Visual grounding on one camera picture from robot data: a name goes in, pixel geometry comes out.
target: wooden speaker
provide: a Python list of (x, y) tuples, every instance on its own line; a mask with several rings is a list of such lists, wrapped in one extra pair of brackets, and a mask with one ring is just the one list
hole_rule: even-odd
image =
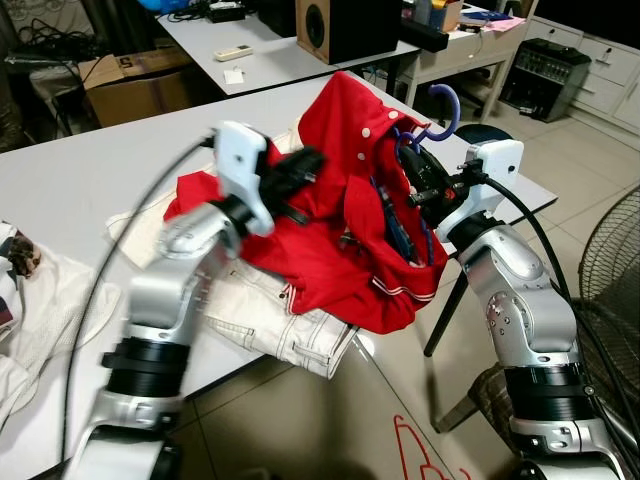
[(396, 49), (402, 0), (296, 0), (298, 44), (325, 63)]

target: remote control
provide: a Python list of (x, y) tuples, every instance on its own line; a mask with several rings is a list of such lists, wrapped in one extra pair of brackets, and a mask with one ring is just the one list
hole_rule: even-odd
[(227, 50), (219, 50), (214, 52), (214, 55), (216, 60), (219, 62), (226, 62), (228, 60), (233, 60), (234, 58), (246, 57), (252, 53), (253, 48), (249, 45), (240, 45), (239, 47), (228, 48)]

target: cardboard box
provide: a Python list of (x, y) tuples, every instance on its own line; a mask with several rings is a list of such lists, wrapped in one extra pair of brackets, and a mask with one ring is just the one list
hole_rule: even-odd
[(178, 48), (79, 65), (91, 106), (103, 127), (214, 101), (214, 87)]
[(434, 2), (429, 16), (429, 26), (441, 32), (452, 32), (455, 30), (460, 21), (460, 12), (462, 11), (463, 3), (462, 0), (458, 0), (457, 2), (438, 1), (437, 5), (436, 2)]

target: white stripe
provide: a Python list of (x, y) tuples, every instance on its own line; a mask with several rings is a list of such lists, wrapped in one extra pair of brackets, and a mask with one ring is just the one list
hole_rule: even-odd
[(389, 290), (385, 284), (382, 282), (382, 280), (380, 280), (378, 277), (373, 277), (372, 280), (373, 284), (378, 287), (380, 290), (382, 290), (383, 292), (385, 292), (387, 295), (398, 295), (402, 292), (406, 292), (409, 295), (411, 295), (413, 298), (415, 298), (416, 300), (422, 301), (422, 302), (426, 302), (428, 300), (431, 300), (433, 297), (436, 296), (435, 293), (430, 293), (430, 294), (426, 294), (426, 295), (418, 295), (413, 293), (411, 290), (409, 290), (407, 287), (401, 286), (401, 287), (397, 287), (394, 288), (393, 290)]
[(291, 311), (293, 307), (293, 299), (296, 298), (296, 287), (289, 284), (289, 303), (287, 303), (287, 311), (289, 314), (293, 315), (293, 311)]

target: table surface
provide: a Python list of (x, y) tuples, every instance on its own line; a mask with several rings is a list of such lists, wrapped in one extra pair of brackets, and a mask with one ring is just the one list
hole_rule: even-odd
[[(282, 38), (256, 15), (223, 23), (211, 23), (206, 19), (171, 22), (167, 16), (161, 17), (158, 22), (229, 96), (329, 75), (336, 70), (420, 50), (399, 41), (395, 51), (327, 65), (300, 47), (296, 37)], [(249, 45), (253, 48), (253, 54), (227, 62), (219, 62), (213, 56), (216, 50), (238, 45)], [(244, 83), (227, 85), (224, 71), (236, 67), (244, 72)]]
[[(0, 155), (2, 218), (55, 252), (97, 267), (110, 246), (106, 219), (131, 209), (159, 170), (194, 140), (222, 120), (249, 123), (269, 136), (285, 132), (328, 80), (316, 78)], [(386, 105), (426, 120), (398, 100), (359, 81), (375, 91)], [(468, 144), (454, 136), (440, 143), (425, 141), (425, 146), (453, 172), (464, 161)], [(160, 191), (173, 186), (178, 175), (210, 161), (209, 150), (198, 151)], [(518, 177), (514, 191), (531, 209), (542, 208), (556, 199), (523, 176)], [(511, 204), (503, 202), (497, 216), (513, 222), (520, 214)], [(118, 311), (76, 357), (70, 422), (72, 445), (86, 421), (95, 391), (105, 383), (107, 370), (99, 366), (99, 358), (119, 339), (126, 289), (135, 272), (126, 259), (116, 258), (107, 279), (124, 288)], [(202, 327), (192, 349), (183, 393), (196, 392), (257, 357), (258, 354), (247, 352)], [(3, 480), (24, 480), (57, 464), (66, 365), (63, 360), (65, 357), (60, 356), (49, 362), (34, 400), (11, 416), (0, 434)]]

